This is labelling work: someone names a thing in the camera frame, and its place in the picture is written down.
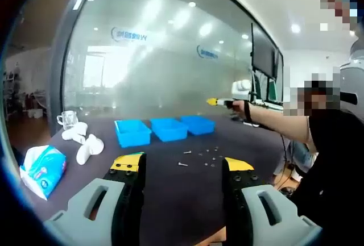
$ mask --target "hand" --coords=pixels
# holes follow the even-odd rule
[[[233,111],[237,112],[241,117],[245,117],[244,103],[244,100],[236,100],[233,102]]]

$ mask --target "bolt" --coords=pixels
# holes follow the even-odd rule
[[[241,181],[241,177],[240,177],[239,175],[236,175],[236,176],[234,177],[234,181],[235,181],[235,182],[239,182],[239,181]]]

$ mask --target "black t-shirt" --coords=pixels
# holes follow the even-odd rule
[[[355,225],[353,209],[362,210],[353,206],[361,198],[362,189],[355,184],[363,167],[364,123],[348,111],[322,110],[309,117],[309,128],[319,154],[292,201],[299,215],[324,229],[324,237],[339,239],[346,236],[348,225]]]

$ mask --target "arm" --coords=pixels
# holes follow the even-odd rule
[[[234,101],[234,111],[244,115],[244,101]],[[249,104],[251,120],[284,135],[307,144],[310,151],[316,150],[306,116],[285,116],[283,113],[267,110]]]

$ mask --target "glass cup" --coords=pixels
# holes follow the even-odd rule
[[[57,116],[57,122],[63,126],[64,130],[69,130],[78,123],[77,113],[75,111],[63,111],[61,115]]]

